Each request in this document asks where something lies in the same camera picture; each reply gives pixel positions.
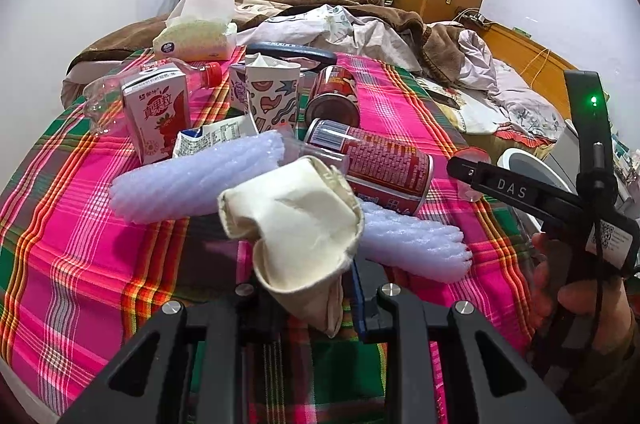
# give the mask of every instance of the nutrition label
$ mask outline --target nutrition label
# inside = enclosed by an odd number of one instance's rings
[[[350,177],[417,197],[428,187],[430,159],[411,146],[330,120],[320,122],[308,141],[348,155]]]

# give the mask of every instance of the bed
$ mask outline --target bed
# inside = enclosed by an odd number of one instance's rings
[[[242,58],[237,49],[228,67]],[[152,58],[139,51],[120,68]],[[434,157],[435,175],[419,216],[461,227],[474,255],[462,281],[444,285],[392,271],[425,300],[470,300],[520,352],[530,342],[530,261],[508,208],[491,198],[457,198],[448,158],[462,136],[402,68],[340,55],[356,77],[362,127]],[[222,86],[191,101],[196,125],[230,115]],[[149,226],[108,209],[114,176],[138,166],[129,140],[88,134],[82,99],[34,144],[0,195],[0,372],[33,419],[52,423],[122,343],[170,298],[200,302],[245,280],[251,256],[221,240],[211,217]],[[249,346],[250,422],[375,422],[383,417],[385,347],[358,342],[346,317],[334,340],[290,318],[279,342]],[[446,422],[441,373],[438,410]]]
[[[331,34],[328,32],[309,33],[309,29],[304,26],[306,16],[317,13],[322,7],[344,8],[346,16],[351,18],[352,29],[356,30],[350,43],[340,41],[331,43],[329,41],[333,40],[330,39]],[[153,39],[163,29],[165,19],[166,17],[157,17],[126,26],[98,40],[78,54],[70,64],[68,75],[63,81],[61,98],[64,107],[70,106],[81,95],[84,86],[97,76],[103,75],[104,70],[113,67],[116,60],[126,57],[133,51],[151,46]],[[414,76],[422,80],[420,84],[427,89],[427,92],[428,86],[424,86],[424,81],[436,85],[442,84],[442,79],[434,81],[433,78],[439,74],[438,69],[441,65],[446,66],[446,58],[457,51],[459,45],[458,38],[455,38],[446,46],[450,52],[439,45],[430,46],[426,36],[427,27],[415,12],[391,7],[358,5],[348,0],[236,0],[234,21],[238,24],[240,33],[239,44],[261,40],[295,42],[336,52],[366,55],[388,64],[408,68]],[[373,24],[379,27],[373,29],[371,27]],[[526,89],[530,94],[538,97],[538,103],[546,102],[548,106],[555,107],[560,117],[569,118],[562,70],[574,67],[548,49],[500,25],[492,24],[489,29],[480,28],[473,23],[465,23],[464,26],[467,29],[467,35],[473,30],[479,33],[478,39],[481,38],[486,42],[497,62],[504,62],[505,65],[514,69],[513,78],[520,80],[520,83],[507,86],[508,90],[513,89],[519,93],[520,89],[523,91]],[[327,28],[327,31],[335,31],[334,27],[335,23]],[[364,33],[359,34],[357,29],[361,29]],[[444,57],[440,61],[435,57],[436,64],[426,65],[427,68],[424,65],[430,58],[434,58],[434,51],[436,56],[440,52]],[[462,102],[470,104],[471,101],[464,96],[467,92],[468,90],[459,87],[456,93],[462,94]],[[476,118],[491,115],[489,110],[482,109],[482,105],[478,105],[477,102],[474,104],[478,107]],[[527,107],[527,109],[535,110],[536,100],[534,99],[531,104],[533,108]],[[452,111],[441,104],[438,106],[465,140],[472,146],[483,148],[492,157],[493,162],[497,162],[500,155],[511,147],[526,150],[543,159],[551,151],[557,138],[540,137],[530,131],[512,126],[510,122],[514,119],[509,118],[509,114],[503,108],[501,121],[495,123],[493,130],[488,130],[486,126],[480,130],[469,130],[464,126],[464,122],[460,122],[460,112]],[[489,108],[492,108],[495,114],[495,105],[489,104]]]

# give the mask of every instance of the juice box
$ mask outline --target juice box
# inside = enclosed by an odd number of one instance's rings
[[[191,127],[186,75],[172,63],[143,70],[127,83],[122,107],[143,165],[170,157],[178,133]]]

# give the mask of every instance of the qr code label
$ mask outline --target qr code label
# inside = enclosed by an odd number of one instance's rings
[[[604,259],[618,269],[622,268],[629,254],[633,237],[628,232],[604,220],[600,222],[600,235],[602,237]],[[597,254],[595,226],[591,228],[586,250]]]

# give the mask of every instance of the wooden bed frame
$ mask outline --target wooden bed frame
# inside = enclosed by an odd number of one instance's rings
[[[481,28],[472,22],[463,23],[479,34],[494,58],[513,67],[532,90],[555,106],[562,117],[571,118],[569,97],[564,85],[564,71],[576,70],[571,63],[503,25],[494,23],[488,28]]]

